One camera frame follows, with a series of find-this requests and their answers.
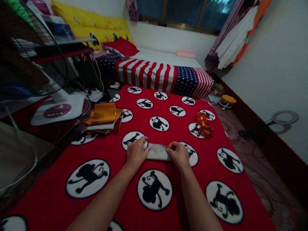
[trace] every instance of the fan base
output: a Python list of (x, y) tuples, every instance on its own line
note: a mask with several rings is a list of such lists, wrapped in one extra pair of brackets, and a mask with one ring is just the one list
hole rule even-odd
[(75, 119), (82, 113), (83, 101), (83, 95), (68, 95), (67, 100), (61, 104), (49, 98), (37, 109), (31, 124), (33, 126), (40, 126)]

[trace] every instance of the forearm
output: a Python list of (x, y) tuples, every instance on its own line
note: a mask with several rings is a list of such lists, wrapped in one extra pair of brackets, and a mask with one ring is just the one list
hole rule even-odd
[(81, 212), (66, 231), (107, 230), (128, 184), (135, 173), (135, 168), (125, 164), (112, 181)]
[(192, 169), (183, 169), (181, 177), (190, 230), (223, 230)]

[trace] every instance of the white bed sheet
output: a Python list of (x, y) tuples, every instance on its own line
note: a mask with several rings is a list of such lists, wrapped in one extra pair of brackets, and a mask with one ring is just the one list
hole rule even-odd
[(202, 66), (193, 58), (179, 57), (172, 53), (149, 50), (137, 47), (140, 52), (132, 56), (132, 58), (143, 59), (150, 62), (169, 64), (174, 66), (200, 67)]

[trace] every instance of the window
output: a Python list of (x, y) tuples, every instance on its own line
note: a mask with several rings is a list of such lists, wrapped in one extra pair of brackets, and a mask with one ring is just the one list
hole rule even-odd
[(137, 0), (140, 21), (218, 35), (236, 0)]

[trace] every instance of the striped blanket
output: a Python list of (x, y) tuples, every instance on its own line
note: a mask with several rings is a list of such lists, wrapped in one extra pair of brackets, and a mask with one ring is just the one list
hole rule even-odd
[(213, 85), (202, 68), (160, 64), (113, 53), (96, 57), (96, 61), (105, 76), (137, 87), (205, 98)]

